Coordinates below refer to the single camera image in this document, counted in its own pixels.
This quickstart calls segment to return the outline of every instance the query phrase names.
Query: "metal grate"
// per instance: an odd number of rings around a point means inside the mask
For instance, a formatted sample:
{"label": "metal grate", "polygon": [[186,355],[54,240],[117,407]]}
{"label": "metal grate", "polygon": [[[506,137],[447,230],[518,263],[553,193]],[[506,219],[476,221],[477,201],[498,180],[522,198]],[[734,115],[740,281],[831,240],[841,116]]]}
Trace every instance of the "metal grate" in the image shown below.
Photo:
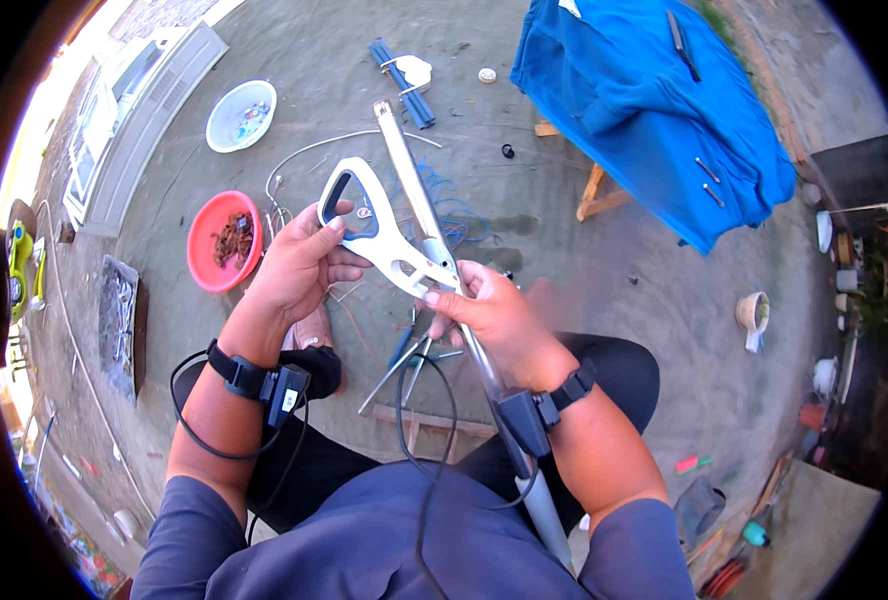
{"label": "metal grate", "polygon": [[178,104],[181,101],[181,96],[184,94],[184,90],[188,88],[187,82],[182,78],[177,81],[177,85],[174,85],[174,89],[170,90],[170,93],[167,94],[167,99],[163,101],[163,108],[165,111],[173,111],[174,105]]}
{"label": "metal grate", "polygon": [[177,79],[177,75],[174,74],[174,71],[171,69],[164,71],[161,80],[157,82],[154,90],[150,93],[150,99],[154,102],[161,102],[161,98],[164,98],[164,94],[171,87],[171,84],[174,83],[175,79]]}

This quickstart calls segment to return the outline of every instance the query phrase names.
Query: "fingers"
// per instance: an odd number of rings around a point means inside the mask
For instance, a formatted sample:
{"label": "fingers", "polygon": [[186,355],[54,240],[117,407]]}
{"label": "fingers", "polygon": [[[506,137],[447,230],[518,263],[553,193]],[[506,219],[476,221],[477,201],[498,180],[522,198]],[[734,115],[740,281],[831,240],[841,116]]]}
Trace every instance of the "fingers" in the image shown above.
{"label": "fingers", "polygon": [[338,246],[327,253],[327,262],[329,265],[353,265],[361,269],[370,269],[374,265],[371,261],[363,256],[354,254],[351,250],[344,246]]}
{"label": "fingers", "polygon": [[431,340],[439,340],[453,324],[454,322],[449,317],[437,313],[430,322],[430,329],[427,330],[427,335],[430,336]]}
{"label": "fingers", "polygon": [[305,252],[307,252],[309,258],[320,260],[327,257],[330,251],[336,248],[338,244],[341,244],[346,230],[347,225],[344,223],[344,218],[340,216],[334,217],[330,219],[327,226],[321,227],[317,233],[301,242],[302,248],[306,249]]}
{"label": "fingers", "polygon": [[[314,204],[314,210],[317,209],[317,204]],[[338,215],[346,215],[347,213],[354,210],[354,202],[349,199],[341,198],[337,201],[337,206],[334,207],[334,212]]]}
{"label": "fingers", "polygon": [[327,269],[329,283],[356,282],[365,275],[365,272],[350,265],[330,265]]}
{"label": "fingers", "polygon": [[490,270],[479,262],[473,260],[458,260],[457,270],[460,273],[460,281],[464,287],[474,296],[481,291],[488,273],[497,274],[496,270]]}
{"label": "fingers", "polygon": [[461,331],[456,327],[450,330],[448,340],[450,340],[450,345],[455,348],[461,348],[464,346],[464,336],[462,336]]}
{"label": "fingers", "polygon": [[[354,210],[354,202],[344,198],[339,199],[337,206],[334,208],[338,215],[347,214],[352,210]],[[297,236],[298,239],[308,238],[316,234],[321,229],[321,222],[318,219],[318,202],[305,207],[304,210],[297,213],[297,216],[287,224],[287,227],[303,234]]]}
{"label": "fingers", "polygon": [[473,311],[475,300],[454,292],[430,290],[424,294],[424,304],[455,321],[466,323],[467,313]]}
{"label": "fingers", "polygon": [[315,202],[297,213],[297,216],[284,229],[300,232],[301,235],[295,236],[298,239],[308,238],[316,234],[321,229],[321,223],[318,220],[318,203]]}

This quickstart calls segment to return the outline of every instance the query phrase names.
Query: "red bowl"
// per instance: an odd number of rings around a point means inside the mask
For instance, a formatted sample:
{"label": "red bowl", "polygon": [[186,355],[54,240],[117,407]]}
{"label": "red bowl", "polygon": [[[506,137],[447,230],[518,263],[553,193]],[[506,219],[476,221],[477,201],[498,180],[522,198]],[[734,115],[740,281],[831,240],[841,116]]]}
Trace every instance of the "red bowl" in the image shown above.
{"label": "red bowl", "polygon": [[[251,251],[240,269],[234,268],[233,256],[219,267],[214,261],[214,241],[211,234],[220,234],[227,218],[236,212],[249,212],[254,229]],[[222,294],[241,283],[258,264],[264,247],[264,230],[257,206],[246,194],[236,191],[221,192],[209,199],[194,217],[187,234],[187,268],[202,289]]]}

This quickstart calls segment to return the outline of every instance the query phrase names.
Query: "plastic basin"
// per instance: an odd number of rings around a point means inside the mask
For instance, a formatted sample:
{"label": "plastic basin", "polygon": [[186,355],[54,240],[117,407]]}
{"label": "plastic basin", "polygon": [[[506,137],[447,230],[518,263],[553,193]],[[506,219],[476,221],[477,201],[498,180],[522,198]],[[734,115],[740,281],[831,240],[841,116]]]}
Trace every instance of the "plastic basin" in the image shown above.
{"label": "plastic basin", "polygon": [[252,145],[268,132],[276,108],[277,92],[267,81],[238,85],[210,112],[205,129],[210,150],[228,153]]}
{"label": "plastic basin", "polygon": [[[214,261],[215,238],[211,237],[211,234],[220,234],[227,224],[227,218],[236,212],[250,213],[254,230],[251,251],[240,269],[234,268],[237,258],[233,256],[225,261],[223,267]],[[263,247],[261,216],[251,198],[237,191],[221,192],[204,204],[190,224],[190,233],[187,234],[187,269],[201,289],[212,294],[222,294],[241,283],[254,270]]]}

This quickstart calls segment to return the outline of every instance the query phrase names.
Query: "wrist strap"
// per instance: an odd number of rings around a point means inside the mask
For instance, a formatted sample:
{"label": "wrist strap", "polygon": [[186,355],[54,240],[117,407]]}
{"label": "wrist strap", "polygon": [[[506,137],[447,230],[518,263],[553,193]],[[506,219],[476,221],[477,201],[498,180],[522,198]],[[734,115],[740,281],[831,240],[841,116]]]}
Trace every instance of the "wrist strap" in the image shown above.
{"label": "wrist strap", "polygon": [[217,338],[211,340],[207,347],[207,362],[224,378],[225,388],[252,401],[261,399],[261,390],[268,376],[266,368],[249,363],[240,356],[228,356],[218,347]]}
{"label": "wrist strap", "polygon": [[594,379],[598,370],[590,358],[585,358],[580,363],[580,368],[568,375],[561,387],[548,393],[557,412],[563,411],[571,404],[579,401],[591,393],[594,388]]}

